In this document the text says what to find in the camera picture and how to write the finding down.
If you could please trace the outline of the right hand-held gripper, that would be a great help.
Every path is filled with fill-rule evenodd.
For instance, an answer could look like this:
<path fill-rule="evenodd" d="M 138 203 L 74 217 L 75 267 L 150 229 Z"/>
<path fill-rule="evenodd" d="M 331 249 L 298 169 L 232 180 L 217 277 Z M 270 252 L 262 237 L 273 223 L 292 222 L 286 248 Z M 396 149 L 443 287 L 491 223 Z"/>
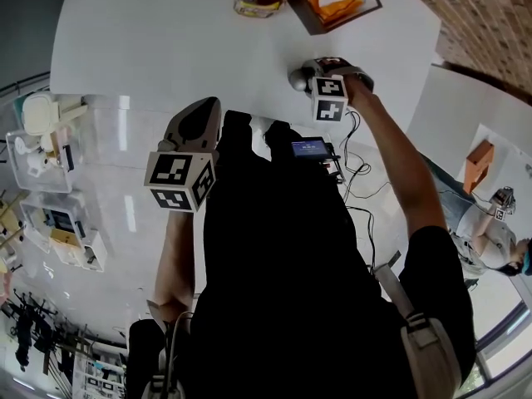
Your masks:
<path fill-rule="evenodd" d="M 307 79 L 305 92 L 311 98 L 313 120 L 339 122 L 346 111 L 348 94 L 345 76 L 356 76 L 370 91 L 373 79 L 359 66 L 341 57 L 321 57 L 304 62 L 303 74 Z"/>

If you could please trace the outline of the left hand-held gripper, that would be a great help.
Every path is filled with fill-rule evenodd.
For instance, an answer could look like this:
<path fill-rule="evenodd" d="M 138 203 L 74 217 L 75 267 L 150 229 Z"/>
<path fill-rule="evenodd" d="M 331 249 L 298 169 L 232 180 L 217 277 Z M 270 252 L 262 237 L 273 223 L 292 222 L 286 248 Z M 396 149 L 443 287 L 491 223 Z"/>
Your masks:
<path fill-rule="evenodd" d="M 197 212 L 216 181 L 220 101 L 196 101 L 170 120 L 157 150 L 149 154 L 144 186 L 162 209 Z"/>

